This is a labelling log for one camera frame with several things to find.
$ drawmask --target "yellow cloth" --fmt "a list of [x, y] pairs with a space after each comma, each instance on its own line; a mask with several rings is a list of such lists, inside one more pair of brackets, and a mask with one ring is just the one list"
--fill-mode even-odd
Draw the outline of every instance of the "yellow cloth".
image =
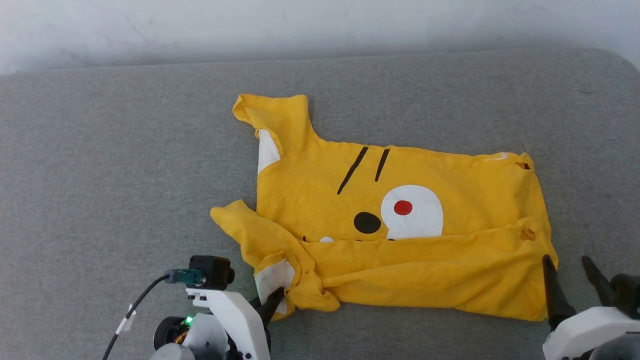
[[307, 104], [239, 96], [234, 115], [275, 156], [258, 174], [256, 212], [242, 201], [211, 210], [256, 274], [293, 267], [286, 315], [343, 301], [546, 317], [541, 259], [557, 266], [557, 255], [527, 154], [327, 142]]

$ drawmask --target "black cable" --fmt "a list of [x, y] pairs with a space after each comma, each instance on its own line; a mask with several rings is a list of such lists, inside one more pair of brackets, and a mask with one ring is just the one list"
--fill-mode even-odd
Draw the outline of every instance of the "black cable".
[[[138, 297], [136, 302], [133, 303], [133, 305], [129, 309], [129, 312], [124, 316], [124, 318], [128, 320], [131, 317], [131, 314], [133, 314], [133, 311], [136, 309], [136, 307], [138, 307], [142, 299], [144, 299], [145, 296], [147, 296], [147, 294], [151, 291], [151, 289], [156, 287], [156, 285], [158, 285], [161, 281], [168, 278], [169, 278], [169, 274], [165, 274], [158, 277], [154, 282], [152, 282], [151, 285], [149, 285], [149, 287], [145, 291], [143, 291], [143, 293]], [[113, 348], [113, 344], [116, 342], [117, 338], [118, 338], [118, 334], [114, 334], [113, 337], [111, 338], [111, 341], [109, 342], [109, 346], [107, 347], [107, 350], [104, 352], [104, 356], [102, 357], [102, 360], [107, 360], [107, 358], [109, 357], [109, 353], [111, 353], [111, 348]]]

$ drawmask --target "black oval nose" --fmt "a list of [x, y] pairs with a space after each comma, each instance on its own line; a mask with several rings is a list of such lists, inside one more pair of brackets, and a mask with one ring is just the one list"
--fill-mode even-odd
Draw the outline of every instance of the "black oval nose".
[[353, 225], [364, 234], [375, 233], [380, 228], [380, 224], [380, 219], [376, 215], [366, 211], [357, 214], [353, 219]]

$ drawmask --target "gray fabric tabletop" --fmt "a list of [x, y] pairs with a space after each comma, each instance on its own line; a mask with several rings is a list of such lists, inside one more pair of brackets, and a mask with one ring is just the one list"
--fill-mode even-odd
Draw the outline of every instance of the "gray fabric tabletop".
[[[140, 292], [193, 254], [252, 269], [209, 217], [255, 206], [258, 143], [238, 93], [307, 94], [327, 140], [536, 162], [559, 277], [640, 275], [640, 74], [592, 49], [538, 49], [60, 70], [0, 78], [0, 358], [96, 359]], [[193, 314], [161, 284], [110, 359], [148, 359], [161, 319]], [[344, 304], [270, 325], [273, 359], [542, 359], [546, 323]]]

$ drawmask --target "white armpit patch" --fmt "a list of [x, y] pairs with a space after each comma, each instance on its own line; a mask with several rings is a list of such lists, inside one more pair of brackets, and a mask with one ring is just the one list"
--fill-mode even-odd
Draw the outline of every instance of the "white armpit patch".
[[[258, 289], [258, 297], [260, 298], [260, 303], [264, 304], [267, 301], [269, 295], [271, 295], [274, 291], [279, 288], [289, 288], [291, 287], [291, 281], [293, 280], [293, 276], [296, 274], [296, 271], [293, 270], [293, 266], [289, 264], [287, 260], [282, 260], [281, 262], [267, 266], [262, 269], [255, 276], [255, 286]], [[284, 299], [278, 305], [276, 309], [277, 313], [286, 314], [287, 313], [287, 304]]]
[[269, 131], [265, 129], [258, 130], [258, 137], [260, 138], [260, 145], [258, 147], [259, 174], [264, 168], [280, 160], [280, 153]]

